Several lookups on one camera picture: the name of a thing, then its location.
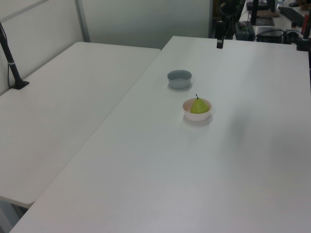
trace desk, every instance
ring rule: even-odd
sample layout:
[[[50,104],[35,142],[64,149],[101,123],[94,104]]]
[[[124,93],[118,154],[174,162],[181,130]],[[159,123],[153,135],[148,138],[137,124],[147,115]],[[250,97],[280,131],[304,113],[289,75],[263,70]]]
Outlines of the desk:
[[[284,2],[280,3],[279,6],[282,7],[288,7],[288,4],[293,2],[294,0],[285,0]],[[242,14],[247,10],[246,9],[246,3],[248,1],[246,0]],[[301,10],[300,7],[293,7],[294,10],[296,10],[297,12],[299,12],[301,15],[305,16],[309,14],[309,11],[305,11],[305,10]],[[257,35],[257,31],[258,31],[258,27],[275,27],[275,28],[281,28],[282,30],[290,30],[292,22],[286,18],[283,14],[280,13],[280,11],[277,9],[277,11],[280,14],[280,17],[274,17],[273,21],[274,21],[274,26],[253,26],[254,31],[255,31],[255,35]],[[244,15],[241,16],[239,21],[247,21],[247,14],[248,12],[246,12]],[[296,30],[301,32],[301,28],[297,27]]]
[[[0,199],[30,207],[159,50],[76,43],[0,97]]]
[[[174,36],[11,233],[309,232],[307,57]],[[170,89],[175,69],[190,89]],[[184,118],[195,94],[213,104],[206,121]]]

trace gray bowl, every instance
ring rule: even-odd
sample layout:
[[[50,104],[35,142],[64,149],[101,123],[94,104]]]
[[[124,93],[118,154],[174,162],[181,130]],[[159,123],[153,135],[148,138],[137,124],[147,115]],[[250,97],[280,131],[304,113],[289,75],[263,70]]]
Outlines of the gray bowl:
[[[190,85],[192,74],[187,70],[174,70],[171,71],[167,78],[169,79],[170,86],[176,89],[186,88]]]

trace keyboard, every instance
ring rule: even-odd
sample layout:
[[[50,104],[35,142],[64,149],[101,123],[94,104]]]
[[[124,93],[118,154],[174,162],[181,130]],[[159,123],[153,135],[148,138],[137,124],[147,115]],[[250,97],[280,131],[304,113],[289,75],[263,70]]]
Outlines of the keyboard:
[[[281,11],[281,14],[283,14],[286,18],[288,18],[292,22],[297,21],[297,26],[302,27],[305,18],[300,13],[289,7],[279,6],[278,9]]]

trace small bowl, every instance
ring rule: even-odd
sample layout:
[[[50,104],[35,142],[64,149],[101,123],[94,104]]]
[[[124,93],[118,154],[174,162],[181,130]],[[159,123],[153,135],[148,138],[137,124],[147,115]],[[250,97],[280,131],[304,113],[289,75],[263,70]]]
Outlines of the small bowl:
[[[174,70],[168,73],[170,86],[175,89],[182,89],[190,86],[192,74],[187,70]]]
[[[200,114],[191,113],[190,109],[195,100],[196,98],[193,98],[193,99],[190,99],[184,102],[183,109],[184,109],[186,118],[192,121],[202,121],[202,120],[207,119],[210,114],[210,110],[212,109],[212,104],[208,100],[202,99],[205,103],[207,103],[209,110],[206,113],[200,113]]]

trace black stand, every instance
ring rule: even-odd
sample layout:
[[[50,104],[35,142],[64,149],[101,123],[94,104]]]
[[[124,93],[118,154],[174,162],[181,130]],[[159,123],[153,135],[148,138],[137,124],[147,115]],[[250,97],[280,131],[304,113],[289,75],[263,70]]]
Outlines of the black stand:
[[[17,67],[16,67],[15,62],[14,62],[13,57],[12,57],[11,51],[9,49],[6,36],[5,36],[4,31],[2,29],[3,29],[3,27],[2,27],[2,25],[0,23],[0,43],[1,43],[2,49],[3,49],[4,54],[5,54],[5,57],[6,57],[7,61],[8,61],[8,64],[9,64],[9,66],[11,68],[11,71],[12,71],[14,79],[15,79],[15,85],[13,85],[11,88],[20,90],[23,87],[27,86],[29,84],[29,82],[23,81],[20,78],[20,75],[18,73]]]
[[[270,16],[257,17],[259,0],[253,0],[251,23],[253,26],[274,26],[273,18]]]
[[[307,21],[307,25],[305,28],[305,31],[303,32],[303,37],[302,39],[298,39],[296,49],[298,51],[307,51],[311,52],[311,40],[309,39],[310,36],[310,29],[311,29],[311,8],[309,10],[309,17]]]

